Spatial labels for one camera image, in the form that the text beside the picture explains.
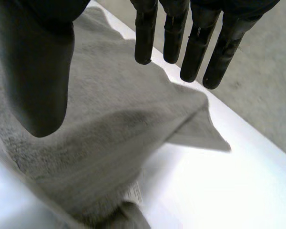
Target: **gray floor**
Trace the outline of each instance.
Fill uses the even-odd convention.
[[[130,0],[98,0],[113,15],[135,30],[135,9]],[[181,67],[191,13],[177,63]],[[163,51],[165,13],[159,4],[154,46]],[[216,44],[221,18],[205,55],[202,81]],[[212,93],[286,152],[286,0],[280,1],[244,37],[220,86]]]

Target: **concrete floor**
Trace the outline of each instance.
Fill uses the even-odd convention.
[[[135,30],[130,0],[97,0]],[[188,15],[177,65],[181,67],[192,27]],[[154,46],[163,52],[166,14],[159,4]],[[217,23],[200,68],[201,82],[221,29]],[[244,36],[220,86],[212,93],[286,152],[286,0],[280,1]]]

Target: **white surface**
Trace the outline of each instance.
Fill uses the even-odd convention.
[[[135,38],[126,25],[105,14],[124,38]],[[180,68],[165,63],[156,49],[152,60],[173,82],[208,96],[212,121],[232,148],[221,153],[164,144],[146,163],[141,180],[142,212],[152,228],[286,229],[286,154],[201,85],[181,82]],[[31,228],[57,225],[0,164],[0,229]]]

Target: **towel tag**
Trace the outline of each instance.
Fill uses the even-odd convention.
[[[123,198],[125,201],[132,202],[137,205],[142,205],[143,200],[142,200],[142,194],[139,186],[139,182],[136,181],[134,182],[129,190],[125,193],[125,196]]]

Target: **towel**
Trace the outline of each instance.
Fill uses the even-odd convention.
[[[74,22],[68,108],[58,131],[30,135],[8,110],[0,65],[0,160],[70,228],[91,228],[122,206],[147,158],[165,141],[229,150],[207,97],[135,62],[103,11]]]

